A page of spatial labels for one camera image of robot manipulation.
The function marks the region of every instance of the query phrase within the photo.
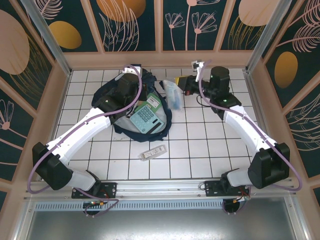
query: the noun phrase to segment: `yellow object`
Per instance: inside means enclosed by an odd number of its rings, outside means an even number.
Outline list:
[[[138,18],[146,9],[146,0],[96,0],[96,3],[104,15],[117,22],[129,22],[133,20],[130,15],[128,16],[130,10],[133,11],[135,18]]]
[[[78,30],[65,21],[55,21],[49,25],[55,40],[60,47],[76,49],[81,45],[81,36]]]
[[[29,56],[24,28],[13,16],[0,10],[0,69],[11,75],[21,74],[28,65]]]
[[[269,22],[279,0],[241,0],[239,18],[247,26],[264,26]]]
[[[298,60],[289,51],[283,52],[277,59],[274,68],[275,83],[282,89],[288,87],[297,74]]]

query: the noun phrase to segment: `navy blue bag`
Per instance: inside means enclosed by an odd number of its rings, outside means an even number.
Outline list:
[[[96,104],[96,102],[104,94],[108,93],[111,89],[116,88],[118,86],[118,81],[116,81],[116,78],[117,77],[110,80],[109,82],[107,82],[105,85],[100,87],[95,92],[95,94],[93,95],[92,103],[91,103],[92,106],[94,106]],[[146,85],[146,92],[147,92],[146,94],[148,95],[149,93],[156,93],[158,98],[161,101],[163,111],[166,115],[165,128],[162,131],[157,132],[157,133],[144,134],[144,133],[140,133],[140,132],[130,131],[130,130],[122,128],[122,127],[116,125],[116,123],[114,123],[113,124],[114,131],[116,133],[118,133],[118,134],[124,133],[129,138],[131,138],[137,142],[140,142],[140,143],[163,141],[163,138],[168,135],[169,129],[171,128],[171,125],[172,125],[172,112],[168,108],[168,105],[167,105],[165,98],[161,94],[159,94],[158,91],[156,90],[156,88],[155,88],[155,81],[156,80],[157,80],[157,78],[154,75],[152,75],[151,72],[148,72],[147,70],[142,69],[142,84]]]

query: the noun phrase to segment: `white arm segment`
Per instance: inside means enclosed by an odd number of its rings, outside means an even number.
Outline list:
[[[90,112],[82,118],[76,125],[69,129],[66,133],[58,137],[57,139],[48,143],[48,150],[52,149],[66,134],[72,131],[80,123],[85,122],[87,119],[98,115],[103,114],[99,108],[91,108]],[[58,148],[56,148],[52,153],[54,155],[59,154],[59,160],[64,164],[68,165],[72,156],[86,143],[88,140],[93,138],[103,129],[106,129],[111,125],[109,117],[100,116],[97,117],[87,124],[80,127],[76,132],[69,136]]]
[[[268,139],[268,142],[272,145],[275,145],[277,142],[270,138],[267,134],[265,134],[257,124],[252,121],[252,119],[248,116],[243,106],[232,106],[231,110],[240,112],[244,114],[247,118],[250,119],[254,125],[263,133],[263,135]],[[260,149],[269,149],[269,145],[263,141],[263,139],[259,136],[256,130],[248,123],[244,118],[236,115],[230,111],[225,111],[223,119],[227,124],[229,124],[241,137],[244,143],[247,145],[249,152],[254,156],[259,152]]]
[[[230,109],[240,112],[246,115],[247,118],[252,121],[252,119],[248,116],[243,106],[233,106]],[[225,111],[223,119],[227,124],[229,124],[241,137],[244,143],[247,145],[249,152],[252,156],[260,151],[260,149],[269,149],[269,145],[266,144],[265,141],[259,136],[256,130],[242,117],[236,115],[232,112]],[[263,133],[263,135],[268,139],[269,143],[275,145],[277,142],[270,138],[267,134],[265,134],[258,126],[257,128]],[[227,178],[229,183],[233,187],[241,186],[241,185],[252,185],[252,182],[248,176],[247,168],[240,168],[234,171],[231,171],[227,174]]]

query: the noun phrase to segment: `green calculator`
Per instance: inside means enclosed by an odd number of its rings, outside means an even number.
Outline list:
[[[156,133],[164,123],[151,111],[150,107],[146,104],[136,111],[131,117],[130,121],[139,129],[143,134]]]

